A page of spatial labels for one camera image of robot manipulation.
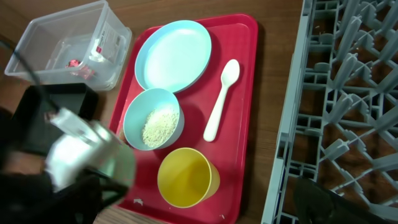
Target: red candy wrapper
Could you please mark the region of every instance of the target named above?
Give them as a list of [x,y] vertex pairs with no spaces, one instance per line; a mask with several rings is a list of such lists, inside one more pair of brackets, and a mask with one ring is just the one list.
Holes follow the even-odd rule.
[[[81,62],[77,59],[72,59],[70,60],[70,62],[68,63],[67,66],[65,66],[65,68],[72,68],[72,67],[77,67],[79,66]],[[90,69],[87,66],[84,66],[83,68],[81,68],[79,71],[75,71],[75,72],[70,72],[71,75],[77,75],[80,76],[82,78],[84,78],[85,80],[89,80],[94,76],[94,70]]]

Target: spoon handle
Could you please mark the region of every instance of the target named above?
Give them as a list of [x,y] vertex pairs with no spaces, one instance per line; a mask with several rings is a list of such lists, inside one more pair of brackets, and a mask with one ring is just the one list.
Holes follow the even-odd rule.
[[222,86],[220,94],[218,95],[216,104],[214,105],[213,111],[211,112],[209,121],[207,122],[203,138],[211,142],[216,138],[218,125],[220,124],[221,114],[223,113],[224,101],[228,87]]

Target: gray plastic crate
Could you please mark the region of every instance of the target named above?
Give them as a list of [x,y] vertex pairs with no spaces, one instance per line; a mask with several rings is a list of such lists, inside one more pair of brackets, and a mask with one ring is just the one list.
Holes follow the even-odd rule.
[[[381,12],[385,16],[379,20],[377,15]],[[328,21],[332,29],[320,29],[318,33],[317,21]],[[370,212],[398,221],[398,208],[390,206],[398,202],[398,195],[381,203],[371,203],[359,183],[368,174],[378,172],[398,192],[398,181],[387,173],[398,169],[398,138],[395,137],[398,136],[398,67],[393,61],[398,51],[398,32],[394,30],[397,21],[398,1],[303,1],[262,224],[281,220],[298,223],[296,216],[283,212],[285,199],[291,197],[285,194],[288,179],[305,176],[318,181],[320,166],[325,161],[344,178],[331,191],[344,196],[339,190],[352,187]],[[381,48],[374,44],[380,38],[386,41]],[[310,65],[311,54],[326,55],[326,59]],[[375,67],[390,72],[375,82],[372,77],[379,72]],[[347,85],[354,80],[361,80],[366,87]],[[299,112],[304,90],[323,93],[323,101],[319,101],[320,114]],[[392,105],[391,109],[387,110],[386,104]],[[346,119],[352,111],[363,119]],[[338,138],[323,147],[326,126],[337,129],[344,139]],[[365,131],[358,134],[357,129]],[[293,159],[297,134],[317,139],[312,142],[317,144],[313,164]],[[373,134],[395,151],[377,158],[370,156],[364,139]],[[357,151],[370,167],[355,175],[344,170],[336,160],[350,151]]]

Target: yellow cup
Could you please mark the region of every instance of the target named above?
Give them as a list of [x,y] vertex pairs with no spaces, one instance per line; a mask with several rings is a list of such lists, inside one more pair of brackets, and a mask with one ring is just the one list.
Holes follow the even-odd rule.
[[202,153],[185,147],[172,151],[163,160],[157,186],[166,202],[189,208],[216,193],[220,175]]

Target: gray dish rack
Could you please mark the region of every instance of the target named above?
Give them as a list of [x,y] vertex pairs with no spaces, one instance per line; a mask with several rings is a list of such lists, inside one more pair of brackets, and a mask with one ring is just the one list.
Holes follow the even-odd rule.
[[[331,191],[351,199],[344,192],[350,188],[371,213],[398,221],[398,194],[376,203],[363,187],[363,180],[377,174],[384,180],[379,186],[398,192],[391,173],[398,169],[397,21],[398,0],[303,1],[262,224],[298,223],[285,209],[292,197],[289,180],[304,176],[319,182],[326,162],[322,172],[335,170],[341,177],[327,186]],[[308,91],[321,94],[317,114],[301,109]],[[325,143],[329,128],[339,137]],[[302,154],[311,161],[295,159],[298,136],[310,139],[314,150]],[[370,146],[371,136],[387,146]],[[339,162],[347,155],[367,166],[358,163],[359,171],[350,171]]]

